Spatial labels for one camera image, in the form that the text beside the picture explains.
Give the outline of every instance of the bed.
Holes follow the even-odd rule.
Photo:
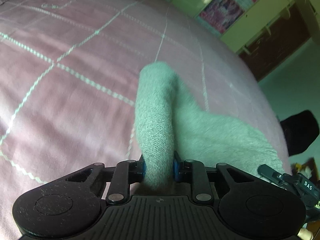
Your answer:
[[[139,159],[140,70],[166,61],[198,104],[263,132],[290,172],[278,120],[246,65],[163,0],[0,5],[0,239],[22,193],[95,162]]]

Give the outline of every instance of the wall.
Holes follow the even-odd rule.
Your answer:
[[[280,120],[309,109],[320,123],[320,46],[308,40],[259,85]],[[304,163],[310,157],[319,170],[320,136],[290,162]]]

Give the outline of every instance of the textured plastic surface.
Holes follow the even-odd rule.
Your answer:
[[[14,203],[12,216],[23,235],[36,239],[67,239],[92,226],[92,230],[101,231],[94,235],[104,235],[102,239],[121,239],[123,234],[136,233],[138,238],[145,234],[147,239],[158,239],[163,234],[167,239],[172,230],[179,232],[177,237],[198,239],[202,234],[214,234],[206,233],[206,228],[216,228],[217,222],[212,218],[215,213],[235,234],[278,240],[297,235],[306,222],[306,206],[290,190],[227,163],[211,168],[195,160],[181,162],[177,152],[175,155],[178,181],[190,184],[190,195],[130,198],[129,184],[143,181],[143,158],[120,162],[116,167],[94,163],[24,193]],[[106,182],[111,183],[106,200],[102,200]],[[210,182],[214,182],[216,196]],[[225,229],[217,231],[219,235]]]
[[[191,203],[187,196],[132,196],[107,208],[92,228],[68,240],[214,239],[246,240],[225,227],[213,209]],[[297,236],[286,240],[298,240]]]

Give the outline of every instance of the black object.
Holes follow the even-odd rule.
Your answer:
[[[309,110],[280,122],[289,156],[304,152],[319,135],[319,125]]]
[[[263,173],[272,179],[276,174],[272,171]],[[142,182],[144,172],[142,157],[116,167],[95,163],[26,192],[12,208],[23,234],[20,240],[298,240],[306,222],[304,195],[226,163],[210,168],[194,160],[182,162],[176,155],[175,180],[190,183],[191,198],[129,196],[129,185]],[[102,200],[106,182],[111,184]]]
[[[301,173],[294,176],[280,174],[265,164],[258,168],[258,173],[299,196],[307,210],[306,222],[320,220],[320,190],[307,177]]]

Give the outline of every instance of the wooden cabinet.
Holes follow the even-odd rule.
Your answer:
[[[290,18],[279,18],[240,57],[248,65],[257,81],[289,57],[309,38],[308,28],[296,5],[290,10]]]
[[[258,0],[221,37],[233,51],[239,51],[289,4],[288,0]]]

